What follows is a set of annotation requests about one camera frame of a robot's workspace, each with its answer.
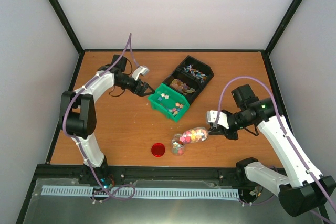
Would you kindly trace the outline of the clear plastic jar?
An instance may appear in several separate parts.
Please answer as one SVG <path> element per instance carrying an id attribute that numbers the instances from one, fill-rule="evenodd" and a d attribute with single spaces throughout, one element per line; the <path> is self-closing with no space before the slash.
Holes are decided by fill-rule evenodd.
<path id="1" fill-rule="evenodd" d="M 185 152 L 185 137 L 181 134 L 175 134 L 171 140 L 171 151 L 174 155 L 183 155 Z"/>

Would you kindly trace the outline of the red jar lid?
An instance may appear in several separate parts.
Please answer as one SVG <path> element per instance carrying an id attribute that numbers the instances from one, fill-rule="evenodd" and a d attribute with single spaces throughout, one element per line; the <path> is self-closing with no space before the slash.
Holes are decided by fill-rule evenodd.
<path id="1" fill-rule="evenodd" d="M 165 146 L 162 143 L 155 143 L 151 147 L 151 153 L 154 157 L 162 157 L 165 154 Z"/>

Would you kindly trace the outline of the green plastic candy bin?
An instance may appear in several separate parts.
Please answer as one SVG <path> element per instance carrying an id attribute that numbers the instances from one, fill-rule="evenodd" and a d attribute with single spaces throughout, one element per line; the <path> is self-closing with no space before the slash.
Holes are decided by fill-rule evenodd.
<path id="1" fill-rule="evenodd" d="M 163 83 L 148 97 L 148 100 L 154 110 L 174 122 L 178 122 L 190 107 L 184 95 Z"/>

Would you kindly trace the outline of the silver metal scoop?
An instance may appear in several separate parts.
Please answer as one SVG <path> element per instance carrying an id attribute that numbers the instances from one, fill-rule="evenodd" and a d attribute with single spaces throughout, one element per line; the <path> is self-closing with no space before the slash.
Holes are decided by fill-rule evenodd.
<path id="1" fill-rule="evenodd" d="M 179 140 L 184 144 L 203 142 L 208 138 L 208 130 L 204 127 L 195 127 L 186 130 L 179 137 Z"/>

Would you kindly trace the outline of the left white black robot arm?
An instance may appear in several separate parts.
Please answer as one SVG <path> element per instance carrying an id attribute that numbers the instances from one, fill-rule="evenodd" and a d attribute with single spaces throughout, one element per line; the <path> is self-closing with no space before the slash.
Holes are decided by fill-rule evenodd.
<path id="1" fill-rule="evenodd" d="M 102 166 L 106 157 L 95 136 L 95 103 L 113 87 L 129 90 L 139 97 L 154 93 L 148 83 L 140 80 L 140 76 L 149 72 L 148 67 L 139 65 L 131 74 L 126 74 L 124 71 L 127 61 L 124 56 L 114 55 L 111 63 L 101 66 L 86 84 L 61 95 L 58 125 L 79 148 L 83 163 L 93 167 L 90 176 L 100 184 L 108 180 L 109 170 Z"/>

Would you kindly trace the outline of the black bin with lollipops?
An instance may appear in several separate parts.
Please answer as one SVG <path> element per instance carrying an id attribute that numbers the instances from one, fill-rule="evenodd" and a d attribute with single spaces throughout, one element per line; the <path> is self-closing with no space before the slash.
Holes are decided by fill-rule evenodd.
<path id="1" fill-rule="evenodd" d="M 214 73 L 209 65 L 189 55 L 176 69 L 187 74 L 187 76 L 199 83 L 202 88 L 205 88 L 214 77 Z"/>

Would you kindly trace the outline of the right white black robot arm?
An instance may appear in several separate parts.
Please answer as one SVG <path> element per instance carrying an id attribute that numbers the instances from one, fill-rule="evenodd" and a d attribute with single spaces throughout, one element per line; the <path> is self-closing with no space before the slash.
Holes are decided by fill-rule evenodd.
<path id="1" fill-rule="evenodd" d="M 237 140 L 238 131 L 252 125 L 253 135 L 265 136 L 285 170 L 283 175 L 256 158 L 246 158 L 236 164 L 238 182 L 263 186 L 278 197 L 283 209 L 293 217 L 324 205 L 335 190 L 335 179 L 323 175 L 307 157 L 273 98 L 260 100 L 248 84 L 234 89 L 232 96 L 240 110 L 207 111 L 209 134 Z"/>

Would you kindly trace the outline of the black bin with popsicle candies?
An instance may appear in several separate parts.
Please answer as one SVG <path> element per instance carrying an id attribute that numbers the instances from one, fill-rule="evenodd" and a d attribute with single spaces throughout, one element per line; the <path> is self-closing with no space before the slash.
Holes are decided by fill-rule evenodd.
<path id="1" fill-rule="evenodd" d="M 191 105 L 203 91 L 201 84 L 185 72 L 174 70 L 163 83 L 185 97 Z"/>

